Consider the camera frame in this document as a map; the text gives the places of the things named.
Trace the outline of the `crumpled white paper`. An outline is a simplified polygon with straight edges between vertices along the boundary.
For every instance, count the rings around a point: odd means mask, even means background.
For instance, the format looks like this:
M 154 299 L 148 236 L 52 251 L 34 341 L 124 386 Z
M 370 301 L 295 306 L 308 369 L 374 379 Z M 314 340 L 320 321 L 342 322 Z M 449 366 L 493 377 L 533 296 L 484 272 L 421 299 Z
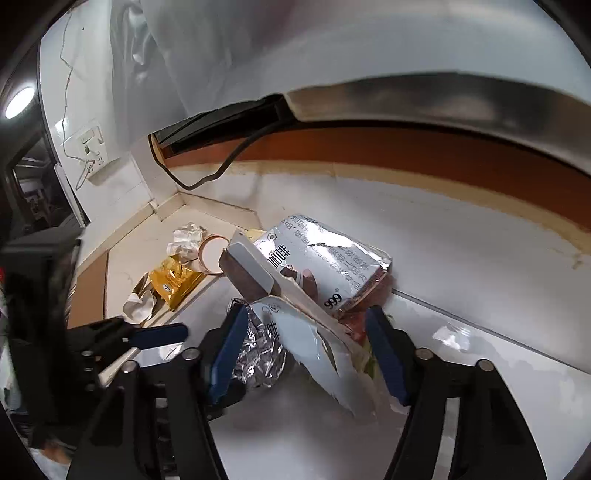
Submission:
M 207 236 L 207 230 L 189 222 L 173 231 L 173 238 L 166 246 L 166 255 L 179 262 L 191 262 L 198 256 L 198 249 Z

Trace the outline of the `white torn wrapper piece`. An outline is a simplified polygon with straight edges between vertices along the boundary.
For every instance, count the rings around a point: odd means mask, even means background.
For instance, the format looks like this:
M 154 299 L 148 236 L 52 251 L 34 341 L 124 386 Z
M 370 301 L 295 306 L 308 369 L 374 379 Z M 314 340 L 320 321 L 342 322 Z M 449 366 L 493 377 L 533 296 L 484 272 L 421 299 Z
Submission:
M 124 302 L 123 314 L 129 323 L 142 324 L 152 317 L 156 303 L 157 298 L 149 274 L 144 273 Z

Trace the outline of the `round ceiling light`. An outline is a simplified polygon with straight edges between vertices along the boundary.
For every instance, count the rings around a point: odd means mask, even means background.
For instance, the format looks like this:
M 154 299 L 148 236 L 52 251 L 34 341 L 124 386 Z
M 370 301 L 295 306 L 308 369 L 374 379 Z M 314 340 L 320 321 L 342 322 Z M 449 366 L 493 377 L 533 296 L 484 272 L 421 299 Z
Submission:
M 35 92 L 36 88 L 33 85 L 21 86 L 9 98 L 8 103 L 4 108 L 4 117 L 10 120 L 20 115 L 33 101 Z

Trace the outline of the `white wall socket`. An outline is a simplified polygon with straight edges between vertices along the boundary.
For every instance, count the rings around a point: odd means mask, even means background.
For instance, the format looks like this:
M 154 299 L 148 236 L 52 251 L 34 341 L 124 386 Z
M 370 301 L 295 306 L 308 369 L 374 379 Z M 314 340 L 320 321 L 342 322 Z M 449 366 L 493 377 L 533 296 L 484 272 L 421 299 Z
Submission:
M 84 162 L 81 185 L 116 160 L 98 123 L 82 130 L 75 139 L 75 146 L 80 161 Z

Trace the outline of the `aluminium foil ball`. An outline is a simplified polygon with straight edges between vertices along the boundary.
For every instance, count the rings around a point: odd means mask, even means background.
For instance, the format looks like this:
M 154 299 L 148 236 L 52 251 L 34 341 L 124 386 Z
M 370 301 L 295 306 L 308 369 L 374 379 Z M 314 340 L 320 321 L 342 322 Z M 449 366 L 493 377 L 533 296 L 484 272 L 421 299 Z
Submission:
M 236 305 L 245 306 L 249 321 L 232 377 L 249 390 L 273 388 L 283 374 L 287 350 L 280 343 L 273 322 L 264 322 L 242 299 L 233 299 L 228 309 Z

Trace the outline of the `large translucent plastic bag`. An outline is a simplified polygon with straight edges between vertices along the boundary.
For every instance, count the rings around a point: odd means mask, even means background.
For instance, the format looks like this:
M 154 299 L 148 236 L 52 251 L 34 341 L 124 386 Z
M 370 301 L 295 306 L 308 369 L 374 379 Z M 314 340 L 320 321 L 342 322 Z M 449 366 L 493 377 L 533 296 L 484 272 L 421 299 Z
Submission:
M 554 1 L 115 1 L 122 147 L 281 94 L 301 121 L 407 120 L 590 167 L 590 35 Z

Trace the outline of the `round white lid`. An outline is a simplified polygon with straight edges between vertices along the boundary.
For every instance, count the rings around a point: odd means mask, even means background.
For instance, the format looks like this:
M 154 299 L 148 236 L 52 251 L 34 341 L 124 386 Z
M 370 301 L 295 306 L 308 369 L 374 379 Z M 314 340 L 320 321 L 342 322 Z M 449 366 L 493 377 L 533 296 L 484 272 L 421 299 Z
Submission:
M 219 260 L 228 248 L 229 240 L 221 235 L 209 235 L 200 243 L 197 251 L 199 265 L 207 275 L 219 276 L 223 274 Z

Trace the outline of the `gold yellow snack wrapper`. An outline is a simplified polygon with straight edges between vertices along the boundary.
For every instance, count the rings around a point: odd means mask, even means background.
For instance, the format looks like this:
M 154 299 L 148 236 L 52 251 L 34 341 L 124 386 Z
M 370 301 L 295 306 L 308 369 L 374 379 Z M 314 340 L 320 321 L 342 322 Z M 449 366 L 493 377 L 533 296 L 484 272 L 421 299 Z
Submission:
M 148 273 L 148 278 L 169 310 L 174 311 L 184 298 L 204 281 L 205 274 L 192 270 L 176 258 L 167 257 Z

